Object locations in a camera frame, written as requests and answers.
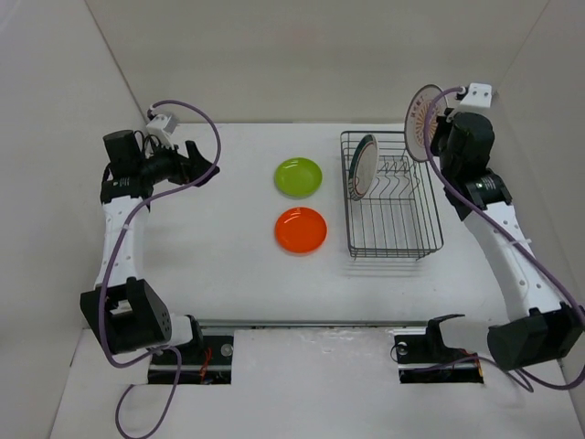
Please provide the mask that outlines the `orange sunburst patterned plate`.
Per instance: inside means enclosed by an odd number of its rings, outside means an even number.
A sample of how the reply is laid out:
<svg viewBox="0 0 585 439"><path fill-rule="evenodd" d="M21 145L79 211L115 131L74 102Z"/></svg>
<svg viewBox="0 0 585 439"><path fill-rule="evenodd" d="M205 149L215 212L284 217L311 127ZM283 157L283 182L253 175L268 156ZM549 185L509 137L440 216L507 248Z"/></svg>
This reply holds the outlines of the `orange sunburst patterned plate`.
<svg viewBox="0 0 585 439"><path fill-rule="evenodd" d="M404 139L410 157L416 162L428 160L424 144L425 120L431 102L441 93L439 86L427 84L415 93L409 103L404 123Z"/></svg>

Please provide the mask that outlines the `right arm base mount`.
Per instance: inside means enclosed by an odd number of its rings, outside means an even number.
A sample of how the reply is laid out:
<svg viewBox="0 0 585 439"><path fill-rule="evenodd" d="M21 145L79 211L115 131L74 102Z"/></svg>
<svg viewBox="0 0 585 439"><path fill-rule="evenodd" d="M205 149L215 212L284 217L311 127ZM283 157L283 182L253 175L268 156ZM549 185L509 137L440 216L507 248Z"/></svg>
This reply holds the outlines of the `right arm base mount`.
<svg viewBox="0 0 585 439"><path fill-rule="evenodd" d="M401 384L483 384L484 376L474 353L449 348L444 342L423 334L394 337L391 352L399 364Z"/></svg>

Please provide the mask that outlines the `green rimmed white plate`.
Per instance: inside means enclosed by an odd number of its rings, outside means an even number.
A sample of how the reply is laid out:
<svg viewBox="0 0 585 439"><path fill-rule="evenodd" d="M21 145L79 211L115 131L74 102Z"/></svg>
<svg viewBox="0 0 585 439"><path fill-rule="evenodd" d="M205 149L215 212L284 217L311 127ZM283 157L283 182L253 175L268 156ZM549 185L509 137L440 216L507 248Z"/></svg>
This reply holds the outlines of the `green rimmed white plate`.
<svg viewBox="0 0 585 439"><path fill-rule="evenodd" d="M378 141L366 134L358 143L348 171L349 197L358 201L369 191L378 171Z"/></svg>

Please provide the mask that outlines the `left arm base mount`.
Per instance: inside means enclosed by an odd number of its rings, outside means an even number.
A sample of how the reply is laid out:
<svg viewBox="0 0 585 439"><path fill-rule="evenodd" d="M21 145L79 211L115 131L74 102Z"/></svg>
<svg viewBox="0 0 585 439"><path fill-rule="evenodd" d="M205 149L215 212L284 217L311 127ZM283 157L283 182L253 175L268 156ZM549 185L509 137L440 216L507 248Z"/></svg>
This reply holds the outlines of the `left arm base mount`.
<svg viewBox="0 0 585 439"><path fill-rule="evenodd" d="M204 335L203 347L177 347L181 354L179 384L230 385L234 334L211 332ZM148 384L170 385L177 370L176 354L166 350L155 354L147 371Z"/></svg>

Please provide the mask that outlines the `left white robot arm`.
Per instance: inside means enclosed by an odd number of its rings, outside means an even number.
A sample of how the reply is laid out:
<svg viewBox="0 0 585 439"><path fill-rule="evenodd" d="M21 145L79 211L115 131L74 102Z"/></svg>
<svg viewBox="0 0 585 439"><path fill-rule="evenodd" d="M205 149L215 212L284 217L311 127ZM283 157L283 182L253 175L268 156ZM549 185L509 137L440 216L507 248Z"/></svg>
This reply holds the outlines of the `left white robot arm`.
<svg viewBox="0 0 585 439"><path fill-rule="evenodd" d="M132 130L103 138L109 175L101 183L105 218L101 269L92 290L81 294L80 309L111 356L138 349L173 346L192 363L204 354L204 339L193 316L171 313L144 275L144 236L156 184L201 187L219 172L197 144L186 141L146 153Z"/></svg>

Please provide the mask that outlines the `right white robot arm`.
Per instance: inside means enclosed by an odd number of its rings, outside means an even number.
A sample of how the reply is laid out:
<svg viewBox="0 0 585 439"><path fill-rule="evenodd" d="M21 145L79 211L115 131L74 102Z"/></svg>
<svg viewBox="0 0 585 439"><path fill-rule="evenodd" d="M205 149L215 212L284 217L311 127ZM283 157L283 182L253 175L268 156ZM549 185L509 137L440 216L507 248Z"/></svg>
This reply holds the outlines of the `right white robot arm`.
<svg viewBox="0 0 585 439"><path fill-rule="evenodd" d="M565 358L583 332L576 307L530 261L504 180L488 166L494 128L483 115L440 116L431 153L444 192L482 248L505 301L508 323L491 326L487 346L505 370Z"/></svg>

